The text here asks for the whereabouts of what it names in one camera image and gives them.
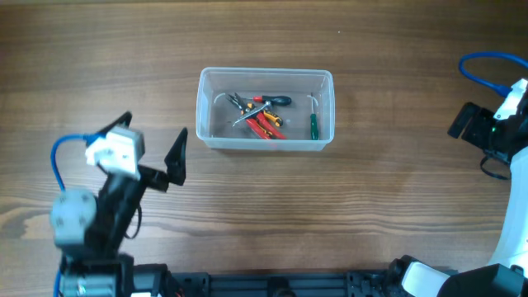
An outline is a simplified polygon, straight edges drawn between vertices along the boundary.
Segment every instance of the wire cutter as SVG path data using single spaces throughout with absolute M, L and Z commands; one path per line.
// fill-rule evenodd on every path
M 227 99 L 240 110 L 242 115 L 255 108 L 252 103 L 245 103 L 237 93 L 235 93 L 235 97 L 228 95 Z M 286 139 L 281 132 L 266 120 L 262 112 L 259 112 L 254 117 L 247 118 L 246 123 L 262 139 Z

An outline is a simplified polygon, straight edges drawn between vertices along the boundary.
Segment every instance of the green handle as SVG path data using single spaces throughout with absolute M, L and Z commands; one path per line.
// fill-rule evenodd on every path
M 310 133 L 312 135 L 312 140 L 319 139 L 319 130 L 317 129 L 317 116 L 315 114 L 310 115 Z

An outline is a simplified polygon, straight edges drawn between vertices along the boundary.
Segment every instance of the red handle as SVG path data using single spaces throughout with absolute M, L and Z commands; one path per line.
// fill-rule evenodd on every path
M 278 139 L 286 139 L 286 136 L 284 136 L 281 132 L 279 132 L 275 127 L 273 127 L 264 116 L 263 113 L 259 112 L 257 115 L 258 123 L 266 130 L 270 131 L 271 134 L 273 134 Z
M 246 119 L 246 123 L 253 130 L 253 132 L 257 133 L 258 136 L 262 139 L 271 139 L 270 135 L 268 135 L 266 132 L 264 132 L 261 128 L 261 126 L 258 125 L 257 121 L 255 119 Z

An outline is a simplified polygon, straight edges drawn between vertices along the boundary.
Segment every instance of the wood grain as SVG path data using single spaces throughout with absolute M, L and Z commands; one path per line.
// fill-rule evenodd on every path
M 123 250 L 172 271 L 343 271 L 407 253 L 482 266 L 497 244 L 509 183 L 479 171 L 478 149 L 446 131 L 467 101 L 497 108 L 462 78 L 462 54 L 525 55 L 522 2 L 178 2 L 0 7 L 1 296 L 49 295 L 59 252 L 48 212 L 62 134 L 122 112 L 163 167 L 194 130 L 208 66 L 320 68 L 334 77 L 336 137 L 321 153 L 211 150 L 190 133 L 187 180 L 148 191 Z M 499 83 L 526 74 L 469 64 Z M 82 144 L 59 151 L 67 186 L 104 177 Z

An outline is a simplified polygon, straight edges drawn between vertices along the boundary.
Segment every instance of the clear plastic container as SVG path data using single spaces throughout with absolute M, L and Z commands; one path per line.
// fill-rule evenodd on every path
M 233 127 L 240 110 L 226 96 L 235 92 L 243 98 L 291 97 L 289 106 L 272 107 L 284 121 L 277 129 L 287 139 L 260 139 L 245 121 Z M 317 100 L 313 112 L 317 115 L 318 140 L 310 138 L 310 93 Z M 333 140 L 335 101 L 332 75 L 326 70 L 205 68 L 198 87 L 196 135 L 214 149 L 320 151 Z

